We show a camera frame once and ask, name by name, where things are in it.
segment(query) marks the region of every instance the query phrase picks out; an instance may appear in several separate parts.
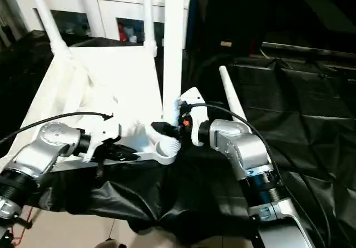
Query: cabinet door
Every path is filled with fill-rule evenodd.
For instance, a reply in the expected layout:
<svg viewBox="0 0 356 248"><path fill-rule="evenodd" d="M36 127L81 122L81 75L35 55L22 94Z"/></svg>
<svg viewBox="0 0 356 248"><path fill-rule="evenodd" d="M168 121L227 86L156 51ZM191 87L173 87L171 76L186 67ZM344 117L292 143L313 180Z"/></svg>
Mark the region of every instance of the cabinet door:
<svg viewBox="0 0 356 248"><path fill-rule="evenodd" d="M98 2L106 38L120 40L119 27L121 27L121 36L125 36L127 41L130 41L133 32L135 36L133 39L137 39L138 43L143 43L144 7L142 4L104 0L99 0ZM183 44L185 44L187 13L188 11L185 9L182 25L184 27ZM161 46L164 37L165 8L153 6L152 14L155 22L156 42L158 46Z"/></svg>
<svg viewBox="0 0 356 248"><path fill-rule="evenodd" d="M44 30L34 0L16 0L27 29ZM45 0L61 32L104 37L97 0Z"/></svg>

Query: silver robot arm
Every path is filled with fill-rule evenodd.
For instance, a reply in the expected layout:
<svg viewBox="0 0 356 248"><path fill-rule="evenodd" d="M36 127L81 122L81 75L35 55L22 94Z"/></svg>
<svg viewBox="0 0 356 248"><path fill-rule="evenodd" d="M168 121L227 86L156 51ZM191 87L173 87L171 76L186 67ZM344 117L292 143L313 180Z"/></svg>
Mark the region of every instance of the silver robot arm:
<svg viewBox="0 0 356 248"><path fill-rule="evenodd" d="M192 143L209 145L230 161L255 228L251 236L254 247L314 248L259 136L252 134L243 122L211 122L206 107L189 107L205 103L196 88L184 93L180 102L183 119L189 115L193 124Z"/></svg>
<svg viewBox="0 0 356 248"><path fill-rule="evenodd" d="M59 122L43 125L37 138L23 147L0 173L0 219L19 216L41 177L51 171L58 156L68 157L85 137Z"/></svg>

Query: cable connector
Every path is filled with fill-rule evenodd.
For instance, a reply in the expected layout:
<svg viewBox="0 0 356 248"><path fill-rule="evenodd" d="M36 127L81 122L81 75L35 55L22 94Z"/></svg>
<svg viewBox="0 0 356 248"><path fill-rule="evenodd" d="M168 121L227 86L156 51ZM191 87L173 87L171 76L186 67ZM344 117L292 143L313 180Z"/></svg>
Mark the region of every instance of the cable connector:
<svg viewBox="0 0 356 248"><path fill-rule="evenodd" d="M113 113L110 116L103 113L101 116L102 116L102 118L104 118L104 121L106 121L108 119L113 118Z"/></svg>
<svg viewBox="0 0 356 248"><path fill-rule="evenodd" d="M185 117L192 110L192 105L188 104L186 101L182 102L180 105L180 113L182 117Z"/></svg>

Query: white cabinet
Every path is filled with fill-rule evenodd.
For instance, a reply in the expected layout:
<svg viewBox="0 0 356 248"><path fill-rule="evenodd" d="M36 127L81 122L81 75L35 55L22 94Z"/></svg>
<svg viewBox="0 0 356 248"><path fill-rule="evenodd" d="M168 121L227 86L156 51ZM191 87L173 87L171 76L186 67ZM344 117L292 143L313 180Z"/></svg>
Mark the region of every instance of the white cabinet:
<svg viewBox="0 0 356 248"><path fill-rule="evenodd" d="M29 31L43 30L39 20L34 0L16 0L22 17ZM48 4L55 21L62 32L83 33L86 30L91 32L93 37L106 37L110 39L120 39L118 24L134 27L137 32L138 42L144 37L143 22L144 8L143 0L45 0ZM187 27L187 17L189 1L184 0L184 24ZM155 22L155 34L157 44L162 43L164 36L164 3L165 0L152 0L153 16Z"/></svg>
<svg viewBox="0 0 356 248"><path fill-rule="evenodd" d="M23 19L29 31L43 30L42 23L39 19L34 0L16 0L21 10ZM81 22L77 26L84 26L88 23L91 35L94 37L105 37L104 28L100 18L100 11L97 0L45 0L49 9L56 20L56 23L61 30L61 24L70 16L72 21Z"/></svg>

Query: wrinkled black cloth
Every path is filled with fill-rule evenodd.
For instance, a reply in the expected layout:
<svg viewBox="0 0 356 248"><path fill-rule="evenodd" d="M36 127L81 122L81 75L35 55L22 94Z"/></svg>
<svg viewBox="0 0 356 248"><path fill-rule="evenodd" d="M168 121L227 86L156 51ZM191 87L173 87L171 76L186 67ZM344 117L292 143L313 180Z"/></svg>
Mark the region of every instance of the wrinkled black cloth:
<svg viewBox="0 0 356 248"><path fill-rule="evenodd" d="M15 121L3 125L6 132L21 124L52 59L47 38L38 32L30 36L0 54L1 101L7 111L2 115L6 121ZM82 41L71 36L64 39L68 44ZM121 44L102 38L77 44L111 45ZM162 57L156 63L161 66ZM218 67L202 69L192 85L197 85L205 101L226 105ZM240 59L228 69L246 116L270 144L285 184L324 234L321 212L298 171L285 159L288 156L328 214L332 247L356 246L355 74L316 64L255 59ZM12 72L18 76L15 83L8 79ZM10 98L8 92L19 87L26 93ZM209 116L231 119L216 111ZM45 210L124 219L135 231L159 226L187 244L213 235L250 237L251 233L246 202L227 159L188 142L168 166L155 161L108 166L100 180L94 168L50 173L31 203ZM315 233L310 234L319 247Z"/></svg>

